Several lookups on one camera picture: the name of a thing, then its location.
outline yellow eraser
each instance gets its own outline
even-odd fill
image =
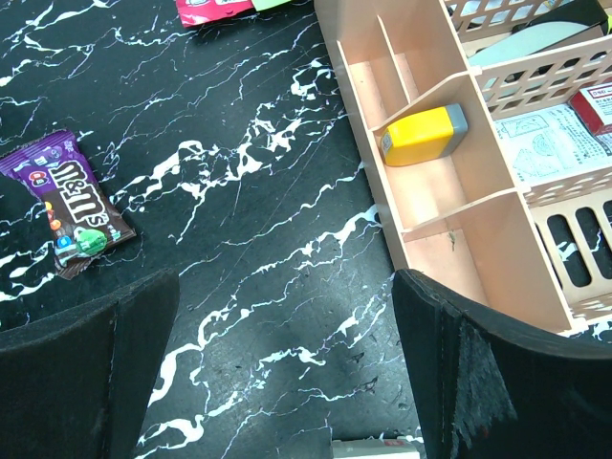
[[[381,149],[387,165],[411,165],[452,153],[468,132],[458,103],[410,115],[384,131]]]

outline marble floor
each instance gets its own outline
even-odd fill
[[[138,233],[59,279],[44,207],[0,177],[0,332],[173,267],[181,306],[135,457],[321,459],[332,438],[382,435],[423,451],[312,2],[196,30],[171,0],[0,11],[1,151],[71,129]]]

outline wooden divider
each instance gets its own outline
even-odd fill
[[[482,68],[476,77],[495,119],[567,101],[580,88],[612,80],[612,35]]]
[[[573,328],[534,222],[515,190],[405,231],[404,237],[411,267],[461,295],[554,333]]]
[[[441,0],[376,0],[410,100],[468,67]]]
[[[368,127],[408,105],[408,93],[384,24],[374,15],[359,42],[341,40]]]
[[[448,157],[407,167],[385,167],[405,229],[415,227],[497,191],[514,188],[510,166],[501,152],[492,121],[473,77],[447,78],[408,108],[373,131],[380,143],[383,129],[413,113],[459,103],[468,134]]]

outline m&m's candy bag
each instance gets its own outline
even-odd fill
[[[72,279],[94,256],[136,235],[99,189],[70,131],[56,131],[0,159],[0,173],[45,203],[57,273]]]

